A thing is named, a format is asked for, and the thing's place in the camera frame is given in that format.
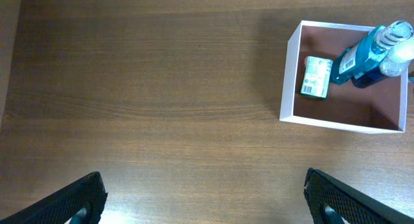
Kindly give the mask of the clear purple soap pump bottle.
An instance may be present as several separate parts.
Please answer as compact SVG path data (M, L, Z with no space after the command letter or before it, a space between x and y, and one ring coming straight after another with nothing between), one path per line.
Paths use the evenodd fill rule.
M394 46L380 64L351 78L355 87L363 89L387 78L398 77L413 60L413 36Z

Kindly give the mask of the green white small box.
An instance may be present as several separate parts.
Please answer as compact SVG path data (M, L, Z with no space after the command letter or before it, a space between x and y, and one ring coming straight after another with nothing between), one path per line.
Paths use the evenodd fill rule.
M329 89L333 61L327 58L307 56L304 61L305 73L300 94L326 99Z

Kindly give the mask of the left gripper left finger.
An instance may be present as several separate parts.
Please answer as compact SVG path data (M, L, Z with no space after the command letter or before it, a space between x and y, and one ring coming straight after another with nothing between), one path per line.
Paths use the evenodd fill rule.
M99 223L107 195L100 172L91 172L1 223Z

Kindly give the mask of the blue mouthwash bottle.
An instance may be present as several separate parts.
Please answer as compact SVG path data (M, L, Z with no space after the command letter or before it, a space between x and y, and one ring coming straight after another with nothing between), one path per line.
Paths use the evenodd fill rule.
M379 25L353 47L342 52L332 65L330 82L342 85L352 77L377 67L387 54L410 39L412 25L398 20L389 26Z

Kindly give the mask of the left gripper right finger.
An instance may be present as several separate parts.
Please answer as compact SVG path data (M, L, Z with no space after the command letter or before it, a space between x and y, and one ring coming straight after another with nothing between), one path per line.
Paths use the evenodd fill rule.
M413 224L413 218L314 168L307 170L303 194L315 223Z

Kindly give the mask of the white open cardboard box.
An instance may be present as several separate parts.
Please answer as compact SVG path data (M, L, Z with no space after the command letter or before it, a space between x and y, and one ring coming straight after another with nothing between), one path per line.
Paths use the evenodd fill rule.
M359 89L351 81L330 84L326 99L301 95L305 57L335 59L372 27L300 21L287 42L279 119L368 134L403 133L408 113L408 76L388 78Z

